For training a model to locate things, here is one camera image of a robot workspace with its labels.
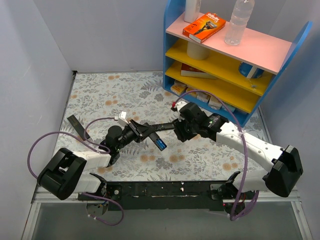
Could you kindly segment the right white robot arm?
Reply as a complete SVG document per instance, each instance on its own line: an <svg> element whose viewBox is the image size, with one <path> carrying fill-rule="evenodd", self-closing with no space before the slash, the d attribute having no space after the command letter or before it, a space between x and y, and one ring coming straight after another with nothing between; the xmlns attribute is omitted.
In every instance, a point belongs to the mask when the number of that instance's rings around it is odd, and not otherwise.
<svg viewBox="0 0 320 240"><path fill-rule="evenodd" d="M181 142L200 135L247 155L262 167L262 170L243 170L231 175L226 192L232 199L239 198L244 192L267 190L286 198L303 174L299 151L292 145L283 148L239 131L227 118L217 113L207 115L193 102L180 101L172 109L178 114L173 124Z"/></svg>

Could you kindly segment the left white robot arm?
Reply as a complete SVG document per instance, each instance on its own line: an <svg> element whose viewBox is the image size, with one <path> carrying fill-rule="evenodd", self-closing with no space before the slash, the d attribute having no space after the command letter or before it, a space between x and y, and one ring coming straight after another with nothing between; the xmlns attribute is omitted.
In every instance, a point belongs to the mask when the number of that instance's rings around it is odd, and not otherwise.
<svg viewBox="0 0 320 240"><path fill-rule="evenodd" d="M114 165L120 149L132 141L140 143L146 138L150 138L160 150L166 148L155 128L147 123L141 125L129 121L124 128L113 125L98 151L60 148L37 177L37 183L60 200L67 199L74 192L101 200L107 196L106 180L95 173L85 172Z"/></svg>

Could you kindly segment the blue battery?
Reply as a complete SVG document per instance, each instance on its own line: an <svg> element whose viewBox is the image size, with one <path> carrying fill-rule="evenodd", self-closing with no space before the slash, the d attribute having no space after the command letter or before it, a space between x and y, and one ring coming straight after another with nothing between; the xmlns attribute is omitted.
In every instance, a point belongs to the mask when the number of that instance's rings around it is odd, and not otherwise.
<svg viewBox="0 0 320 240"><path fill-rule="evenodd" d="M160 151L163 151L167 148L167 145L161 139L156 140L156 145L160 149Z"/></svg>

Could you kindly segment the black remote control body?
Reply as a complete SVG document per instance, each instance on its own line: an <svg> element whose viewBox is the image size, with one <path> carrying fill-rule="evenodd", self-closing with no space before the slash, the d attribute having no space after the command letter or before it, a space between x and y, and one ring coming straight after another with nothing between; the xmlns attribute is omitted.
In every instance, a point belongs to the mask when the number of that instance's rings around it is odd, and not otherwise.
<svg viewBox="0 0 320 240"><path fill-rule="evenodd" d="M157 148L160 151L163 151L167 148L165 142L160 138L160 136L156 132L151 133L148 137L152 140L152 142L157 146Z"/></svg>

